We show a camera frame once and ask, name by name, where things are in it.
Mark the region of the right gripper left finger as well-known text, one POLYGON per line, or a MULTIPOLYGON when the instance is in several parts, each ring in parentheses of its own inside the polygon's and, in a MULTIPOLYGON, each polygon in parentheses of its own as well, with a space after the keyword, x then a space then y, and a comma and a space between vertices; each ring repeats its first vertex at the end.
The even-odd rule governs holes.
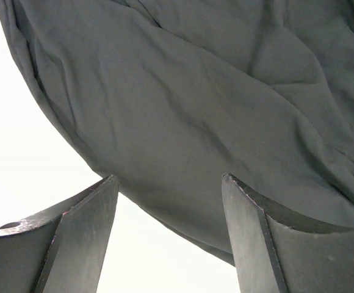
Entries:
POLYGON ((96 292, 118 199, 115 176, 0 227, 0 292, 96 292))

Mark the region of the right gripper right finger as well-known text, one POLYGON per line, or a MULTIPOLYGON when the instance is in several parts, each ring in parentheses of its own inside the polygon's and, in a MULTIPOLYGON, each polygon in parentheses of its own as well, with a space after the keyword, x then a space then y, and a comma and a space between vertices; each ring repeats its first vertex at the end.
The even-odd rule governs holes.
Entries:
POLYGON ((241 292, 354 292, 354 228, 295 212, 232 174, 222 198, 241 292))

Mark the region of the black trousers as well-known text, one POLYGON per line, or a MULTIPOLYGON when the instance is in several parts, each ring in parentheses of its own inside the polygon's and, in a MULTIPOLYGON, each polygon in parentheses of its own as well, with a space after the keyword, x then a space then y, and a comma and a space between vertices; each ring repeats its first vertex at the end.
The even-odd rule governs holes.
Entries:
POLYGON ((234 262, 231 173, 354 227, 354 1, 0 1, 10 53, 99 176, 234 262))

